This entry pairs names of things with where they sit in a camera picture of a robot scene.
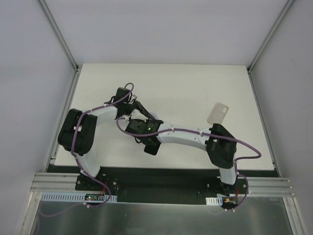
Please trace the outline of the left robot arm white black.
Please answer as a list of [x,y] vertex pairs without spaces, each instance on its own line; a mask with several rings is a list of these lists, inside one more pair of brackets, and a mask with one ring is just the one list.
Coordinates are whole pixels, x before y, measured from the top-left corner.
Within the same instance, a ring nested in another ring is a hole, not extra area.
[[98,175],[100,163],[93,146],[96,127],[133,113],[142,114],[143,119],[156,118],[137,101],[132,91],[119,87],[116,94],[101,106],[87,111],[70,109],[59,132],[58,144],[74,157],[81,173],[88,176],[86,184],[92,190],[99,190],[104,181]]

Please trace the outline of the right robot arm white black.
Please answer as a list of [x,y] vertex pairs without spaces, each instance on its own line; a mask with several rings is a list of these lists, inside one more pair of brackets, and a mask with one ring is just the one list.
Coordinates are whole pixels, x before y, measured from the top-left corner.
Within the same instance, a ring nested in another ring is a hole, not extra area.
[[218,167],[220,182],[212,183],[212,189],[229,196],[238,186],[234,156],[237,144],[222,125],[214,124],[208,129],[189,130],[158,119],[131,119],[125,131],[145,145],[144,152],[156,155],[163,143],[175,143],[205,151],[211,163]]

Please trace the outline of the phone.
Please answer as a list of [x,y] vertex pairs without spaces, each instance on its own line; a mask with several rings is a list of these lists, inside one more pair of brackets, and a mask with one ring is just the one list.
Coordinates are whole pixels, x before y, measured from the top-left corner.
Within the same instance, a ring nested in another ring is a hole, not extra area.
[[159,147],[160,147],[160,145],[156,145],[156,146],[147,145],[144,148],[144,152],[147,154],[155,156],[158,153]]

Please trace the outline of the beige translucent phone case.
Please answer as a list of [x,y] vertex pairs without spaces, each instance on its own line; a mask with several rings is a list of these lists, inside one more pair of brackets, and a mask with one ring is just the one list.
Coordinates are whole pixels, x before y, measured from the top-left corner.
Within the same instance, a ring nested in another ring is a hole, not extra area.
[[207,122],[212,125],[214,123],[221,124],[227,114],[228,109],[228,106],[217,102],[209,114]]

